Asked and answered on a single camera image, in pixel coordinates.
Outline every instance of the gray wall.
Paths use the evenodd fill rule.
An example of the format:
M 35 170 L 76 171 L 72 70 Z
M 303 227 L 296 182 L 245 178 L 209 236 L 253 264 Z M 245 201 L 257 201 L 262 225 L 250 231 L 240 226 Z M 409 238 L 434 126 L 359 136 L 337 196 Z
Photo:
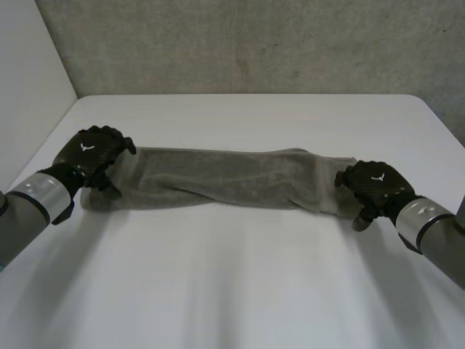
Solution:
M 80 97 L 406 93 L 465 144 L 464 0 L 36 0 Z

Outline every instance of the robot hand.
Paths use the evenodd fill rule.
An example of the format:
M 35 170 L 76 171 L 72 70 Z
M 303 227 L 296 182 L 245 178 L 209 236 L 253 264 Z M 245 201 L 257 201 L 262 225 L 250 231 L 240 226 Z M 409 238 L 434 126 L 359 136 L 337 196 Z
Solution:
M 105 171 L 115 163 L 116 158 L 126 149 L 136 153 L 136 147 L 129 137 L 108 126 L 93 126 L 79 131 L 53 161 L 54 165 L 66 164 L 82 176 L 82 185 L 99 190 L 108 189 L 113 198 L 121 192 L 111 183 Z
M 380 216 L 392 218 L 393 206 L 404 197 L 411 200 L 415 191 L 407 180 L 384 162 L 359 161 L 343 172 L 338 172 L 334 185 L 345 185 L 354 192 L 363 208 L 355 218 L 352 229 L 362 231 Z

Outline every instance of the silver cylindrical wrist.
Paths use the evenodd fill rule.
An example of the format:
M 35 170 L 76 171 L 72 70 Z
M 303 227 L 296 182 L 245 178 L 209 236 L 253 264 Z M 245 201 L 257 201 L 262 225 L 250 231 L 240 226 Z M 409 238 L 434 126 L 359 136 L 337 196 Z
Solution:
M 447 209 L 428 198 L 418 198 L 407 204 L 397 216 L 395 226 L 405 240 L 417 246 L 417 237 L 421 229 L 432 220 L 444 214 Z
M 56 178 L 44 173 L 32 174 L 11 191 L 23 193 L 39 202 L 48 212 L 50 222 L 53 222 L 71 203 L 66 187 Z

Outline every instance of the concrete wall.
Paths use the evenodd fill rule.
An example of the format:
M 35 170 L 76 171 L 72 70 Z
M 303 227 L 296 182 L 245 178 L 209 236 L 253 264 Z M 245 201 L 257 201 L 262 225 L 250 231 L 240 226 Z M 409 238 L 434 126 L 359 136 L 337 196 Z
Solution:
M 463 0 L 36 0 L 78 96 L 406 93 L 465 143 Z
M 0 190 L 8 189 L 76 100 L 34 0 L 1 0 Z

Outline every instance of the white wall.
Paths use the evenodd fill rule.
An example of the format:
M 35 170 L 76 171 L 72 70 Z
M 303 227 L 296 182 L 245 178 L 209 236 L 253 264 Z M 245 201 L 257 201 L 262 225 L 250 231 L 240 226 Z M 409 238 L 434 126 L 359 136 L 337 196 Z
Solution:
M 34 0 L 1 0 L 0 190 L 76 99 Z

